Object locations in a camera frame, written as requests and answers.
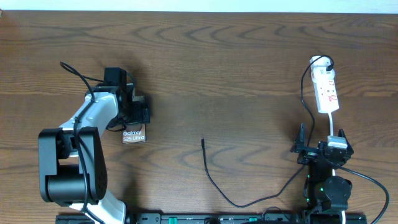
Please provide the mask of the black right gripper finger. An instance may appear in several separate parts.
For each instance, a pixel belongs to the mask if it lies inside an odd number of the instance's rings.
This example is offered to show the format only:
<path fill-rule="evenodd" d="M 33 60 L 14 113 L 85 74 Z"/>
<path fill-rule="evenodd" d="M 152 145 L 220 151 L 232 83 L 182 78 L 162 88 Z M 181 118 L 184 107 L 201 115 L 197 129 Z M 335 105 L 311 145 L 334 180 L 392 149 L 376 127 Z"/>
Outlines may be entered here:
<path fill-rule="evenodd" d="M 351 144 L 349 143 L 348 139 L 346 138 L 346 134 L 343 129 L 339 129 L 338 131 L 338 137 L 343 138 L 347 144 L 347 148 L 351 147 Z"/>
<path fill-rule="evenodd" d="M 297 137 L 295 138 L 294 144 L 296 146 L 304 146 L 305 145 L 305 124 L 302 123 L 299 127 L 299 131 Z"/>

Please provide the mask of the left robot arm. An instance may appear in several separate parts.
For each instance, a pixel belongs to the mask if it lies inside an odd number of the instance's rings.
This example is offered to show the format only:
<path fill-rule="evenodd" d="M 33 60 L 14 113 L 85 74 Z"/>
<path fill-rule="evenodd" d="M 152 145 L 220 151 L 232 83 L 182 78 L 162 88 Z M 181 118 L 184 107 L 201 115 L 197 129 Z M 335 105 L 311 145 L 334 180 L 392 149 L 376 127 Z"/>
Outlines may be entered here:
<path fill-rule="evenodd" d="M 45 202 L 81 213 L 88 223 L 135 223 L 126 202 L 108 189 L 101 137 L 117 125 L 146 124 L 149 113 L 133 84 L 99 84 L 57 128 L 38 136 L 39 189 Z"/>

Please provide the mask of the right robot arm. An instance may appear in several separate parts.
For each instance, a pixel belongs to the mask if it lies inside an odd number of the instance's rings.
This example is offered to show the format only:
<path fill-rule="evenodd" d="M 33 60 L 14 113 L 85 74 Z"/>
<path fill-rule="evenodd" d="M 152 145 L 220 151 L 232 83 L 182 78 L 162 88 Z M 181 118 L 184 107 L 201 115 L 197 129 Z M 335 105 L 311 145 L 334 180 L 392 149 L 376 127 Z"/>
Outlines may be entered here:
<path fill-rule="evenodd" d="M 344 223 L 352 183 L 335 174 L 335 165 L 345 165 L 354 154 L 344 131 L 340 129 L 337 136 L 310 147 L 305 144 L 305 125 L 301 124 L 290 151 L 298 154 L 298 164 L 308 166 L 303 190 L 307 208 L 300 212 L 302 222 Z"/>

